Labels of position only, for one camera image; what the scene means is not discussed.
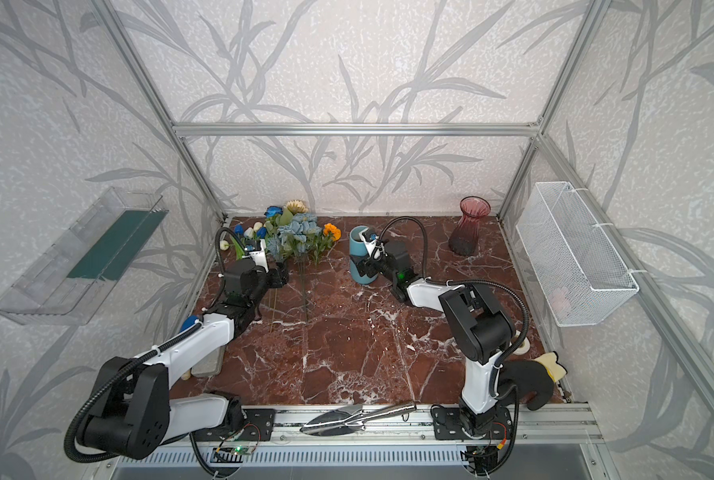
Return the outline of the light blue rose bouquet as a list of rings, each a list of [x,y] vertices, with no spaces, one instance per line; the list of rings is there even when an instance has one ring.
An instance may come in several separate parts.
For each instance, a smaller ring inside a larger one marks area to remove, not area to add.
[[[288,264],[290,271],[295,270],[300,283],[303,313],[309,321],[309,295],[307,292],[306,265],[310,258],[313,237],[321,228],[317,218],[310,214],[292,215],[286,209],[282,215],[265,221],[267,228],[267,247],[277,263]]]

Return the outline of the beige sunflower stem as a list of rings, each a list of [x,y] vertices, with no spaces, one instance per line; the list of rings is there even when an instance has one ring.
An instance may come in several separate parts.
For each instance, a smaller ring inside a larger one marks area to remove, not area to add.
[[[309,212],[309,208],[305,202],[299,199],[289,200],[284,208],[292,215],[306,214]]]

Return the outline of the white tape roll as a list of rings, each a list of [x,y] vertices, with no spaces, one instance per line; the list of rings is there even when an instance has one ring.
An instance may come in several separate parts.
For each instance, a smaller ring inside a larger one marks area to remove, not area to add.
[[[531,349],[531,342],[528,338],[525,338],[520,345],[514,350],[513,354],[517,356],[526,355]]]

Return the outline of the dark blue rose stem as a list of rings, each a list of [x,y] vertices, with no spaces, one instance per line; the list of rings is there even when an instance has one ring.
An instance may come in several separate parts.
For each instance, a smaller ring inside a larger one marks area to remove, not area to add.
[[[267,219],[274,218],[277,215],[282,215],[284,213],[284,208],[281,206],[269,206],[265,212],[265,217]]]

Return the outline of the orange marigold flower stem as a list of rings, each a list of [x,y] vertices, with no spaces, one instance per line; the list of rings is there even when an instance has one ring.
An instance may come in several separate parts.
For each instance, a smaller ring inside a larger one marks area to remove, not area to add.
[[[332,223],[325,224],[318,234],[313,237],[310,250],[311,258],[318,264],[323,256],[329,253],[341,239],[341,230]]]

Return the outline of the silver metal trowel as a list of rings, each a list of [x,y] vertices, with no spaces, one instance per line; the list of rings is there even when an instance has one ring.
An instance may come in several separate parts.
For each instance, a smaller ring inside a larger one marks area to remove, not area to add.
[[[403,402],[366,410],[362,404],[346,405],[325,412],[300,428],[300,432],[312,436],[341,436],[364,431],[366,424],[374,420],[407,416],[417,410],[415,402]]]

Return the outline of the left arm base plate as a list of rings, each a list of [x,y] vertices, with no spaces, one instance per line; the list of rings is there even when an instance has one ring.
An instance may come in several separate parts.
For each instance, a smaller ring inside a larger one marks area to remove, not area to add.
[[[272,408],[250,408],[243,411],[244,418],[236,426],[219,426],[201,429],[194,433],[198,442],[219,442],[221,440],[246,441],[251,443],[269,442],[272,437],[276,410]]]

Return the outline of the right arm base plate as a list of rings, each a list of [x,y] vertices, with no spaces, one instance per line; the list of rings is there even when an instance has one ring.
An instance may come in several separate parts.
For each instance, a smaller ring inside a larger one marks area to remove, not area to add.
[[[464,407],[430,408],[436,440],[492,440],[505,443],[513,436],[514,421],[508,408],[496,405],[476,414]]]

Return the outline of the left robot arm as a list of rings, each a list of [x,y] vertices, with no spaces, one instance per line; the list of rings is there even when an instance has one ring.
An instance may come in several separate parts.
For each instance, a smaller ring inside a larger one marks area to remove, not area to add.
[[[88,400],[67,428],[63,447],[69,460],[141,460],[170,440],[239,421],[232,411],[239,402],[229,394],[170,395],[185,373],[259,319],[269,290],[288,282],[284,265],[269,265],[266,238],[243,236],[238,242],[241,258],[218,264],[219,293],[191,326],[147,352],[114,357],[101,367]]]

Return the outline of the black garden glove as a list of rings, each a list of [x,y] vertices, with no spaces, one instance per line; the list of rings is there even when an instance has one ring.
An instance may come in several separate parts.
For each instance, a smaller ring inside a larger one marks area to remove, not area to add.
[[[556,351],[536,359],[506,361],[500,370],[498,395],[511,403],[514,402],[514,390],[517,390],[519,401],[531,395],[527,408],[536,411],[551,400],[555,385],[567,374],[568,369],[560,363]]]

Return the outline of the blue hand shovel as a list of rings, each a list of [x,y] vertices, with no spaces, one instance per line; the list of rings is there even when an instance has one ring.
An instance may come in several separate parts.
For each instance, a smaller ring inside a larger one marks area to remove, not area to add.
[[[198,315],[189,316],[181,325],[180,332],[184,332],[192,328],[198,321],[200,317]]]

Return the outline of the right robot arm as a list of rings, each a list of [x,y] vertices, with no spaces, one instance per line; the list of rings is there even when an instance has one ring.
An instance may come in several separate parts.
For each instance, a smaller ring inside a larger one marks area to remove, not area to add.
[[[401,222],[412,222],[420,229],[423,244],[419,270],[414,269],[403,242],[384,238]],[[357,227],[349,234],[349,241],[357,246],[350,254],[355,277],[373,280],[383,276],[399,302],[445,315],[457,347],[466,357],[459,406],[461,425],[471,437],[484,436],[508,398],[520,401],[514,382],[507,382],[502,391],[499,376],[507,359],[527,337],[530,315],[525,303],[512,289],[496,282],[432,280],[428,275],[429,235],[415,217],[396,217],[379,232],[368,226]]]

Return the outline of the teal cylindrical vase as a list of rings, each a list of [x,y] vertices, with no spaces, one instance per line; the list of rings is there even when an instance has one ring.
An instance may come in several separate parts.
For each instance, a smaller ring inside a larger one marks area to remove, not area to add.
[[[349,255],[350,255],[349,270],[350,270],[350,275],[355,282],[357,282],[358,284],[361,284],[361,285],[371,284],[377,279],[376,275],[374,275],[374,276],[362,275],[359,272],[359,270],[357,268],[357,264],[354,261],[355,258],[361,259],[362,257],[365,257],[368,255],[365,241],[361,237],[361,234],[364,233],[366,230],[368,230],[369,232],[372,231],[372,229],[368,226],[359,225],[359,226],[354,227],[349,234]]]

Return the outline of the tulip bunch multicoloured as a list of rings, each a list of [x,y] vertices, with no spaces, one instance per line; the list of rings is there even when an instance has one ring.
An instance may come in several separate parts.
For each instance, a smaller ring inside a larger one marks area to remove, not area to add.
[[[258,236],[258,231],[253,227],[244,228],[241,224],[222,226],[217,232],[215,246],[219,253],[231,251],[237,259],[266,251],[265,240]]]

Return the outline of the red glass vase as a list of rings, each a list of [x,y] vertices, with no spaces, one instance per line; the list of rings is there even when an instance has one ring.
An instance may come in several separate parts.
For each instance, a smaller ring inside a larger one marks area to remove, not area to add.
[[[491,213],[490,203],[479,196],[467,196],[460,201],[461,218],[448,241],[449,248],[459,256],[475,254],[479,242],[480,222]]]

